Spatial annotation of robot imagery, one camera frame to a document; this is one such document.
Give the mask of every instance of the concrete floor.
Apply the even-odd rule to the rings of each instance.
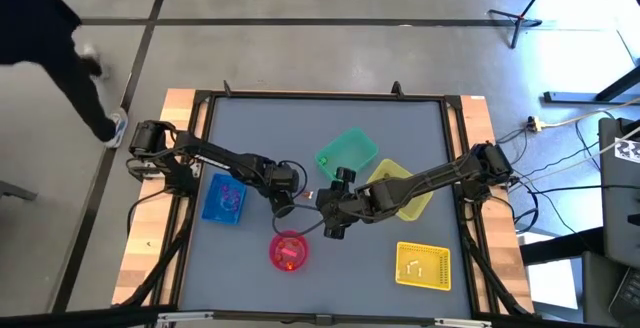
[[[146,18],[154,0],[66,0],[83,18]],[[560,121],[593,106],[548,106],[547,90],[598,91],[633,67],[633,41],[621,39],[629,16],[620,0],[539,0],[531,16],[542,27],[521,35],[494,27],[156,27],[131,100],[130,125],[155,119],[168,88],[235,88],[386,92],[394,80],[407,92],[487,96],[496,136],[529,115]],[[490,8],[519,12],[528,0],[164,0],[161,18],[421,18],[485,19]],[[106,108],[125,91],[143,26],[85,26],[76,42],[93,41],[112,62],[113,79],[101,87]],[[83,126],[44,72],[21,64],[0,68],[0,179],[39,192],[34,202],[0,200],[0,315],[44,312],[58,284],[102,156],[101,145]],[[47,102],[47,109],[35,105]],[[639,108],[614,112],[637,118]],[[586,140],[597,139],[596,119],[581,123]],[[39,142],[34,144],[32,134]],[[107,307],[125,245],[126,211],[140,184],[124,168],[126,146],[114,158],[70,309]],[[578,150],[572,126],[530,137],[516,168],[530,171]],[[517,140],[506,147],[515,157]],[[589,164],[540,181],[538,188],[598,183]],[[576,230],[602,224],[599,192],[552,196]],[[522,191],[511,197],[517,212],[530,208]],[[537,228],[566,234],[548,202],[541,201]]]

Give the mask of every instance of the yellow plastic tray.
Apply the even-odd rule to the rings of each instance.
[[[408,170],[402,168],[398,163],[391,159],[383,159],[378,165],[378,168],[373,172],[371,177],[367,180],[367,183],[371,183],[378,179],[383,178],[407,178],[411,175]],[[396,215],[403,221],[411,222],[420,217],[424,207],[427,206],[429,200],[433,196],[433,192],[423,194],[419,197],[413,198],[406,206],[402,207]]]
[[[398,242],[396,283],[451,290],[451,258],[447,248]]]

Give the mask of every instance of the green basket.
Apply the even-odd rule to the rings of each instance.
[[[357,173],[377,154],[378,146],[362,129],[354,127],[316,153],[315,160],[327,177],[334,180],[338,167],[349,168]]]

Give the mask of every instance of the black floor stripe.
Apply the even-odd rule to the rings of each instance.
[[[82,18],[84,26],[146,26],[148,18],[91,17]]]
[[[503,27],[508,19],[377,19],[377,18],[160,18],[158,26],[413,26]]]
[[[133,96],[138,85],[138,80],[140,79],[140,73],[142,72],[144,60],[147,56],[149,45],[151,44],[151,38],[153,36],[153,30],[155,27],[154,23],[158,18],[158,15],[160,14],[160,9],[162,8],[163,2],[164,0],[154,0],[153,6],[151,8],[151,13],[149,14],[149,19],[94,18],[83,20],[83,22],[85,23],[102,23],[100,25],[145,25],[145,30],[140,41],[140,46],[138,47],[133,66],[131,67],[131,74],[129,76],[129,80],[127,81],[127,87],[122,97],[121,106],[125,109],[125,111],[128,111],[129,107],[131,106],[131,101],[133,100]],[[115,155],[115,150],[105,150],[98,163],[96,174],[93,178],[92,184],[89,188],[89,191],[87,192],[87,198],[84,202],[84,213],[82,216],[82,221],[80,223],[80,228],[78,229],[78,233],[75,237],[73,248],[71,249],[71,253],[68,256],[69,258],[62,275],[58,291],[51,306],[51,311],[53,313],[65,312],[69,305],[69,300],[71,299],[71,294],[73,293],[73,287],[75,286],[76,279],[78,278],[78,273],[80,272],[80,267],[82,266],[82,260],[86,252],[87,245],[89,244],[91,231],[93,230],[93,225],[98,216],[100,203],[107,186],[107,180],[109,178],[109,173],[111,172],[111,167],[113,166]]]

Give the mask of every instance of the metal stand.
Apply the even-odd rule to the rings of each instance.
[[[600,93],[544,92],[544,101],[546,103],[621,104],[640,98],[640,95],[622,94],[638,83],[640,83],[640,65]]]
[[[526,24],[526,27],[537,27],[540,24],[542,24],[542,21],[540,19],[527,19],[527,18],[524,17],[525,15],[527,15],[527,12],[529,11],[529,9],[533,5],[533,3],[535,3],[535,1],[536,0],[531,0],[529,2],[529,4],[527,4],[527,7],[524,9],[522,14],[520,14],[520,15],[507,13],[507,12],[502,12],[502,11],[495,10],[495,9],[490,9],[489,10],[489,14],[497,14],[497,15],[505,16],[507,18],[515,18],[516,19],[516,21],[514,22],[514,24],[516,26],[516,29],[513,32],[513,38],[511,39],[511,49],[514,49],[516,47],[516,44],[518,43],[518,35],[520,34],[520,27],[523,24]]]

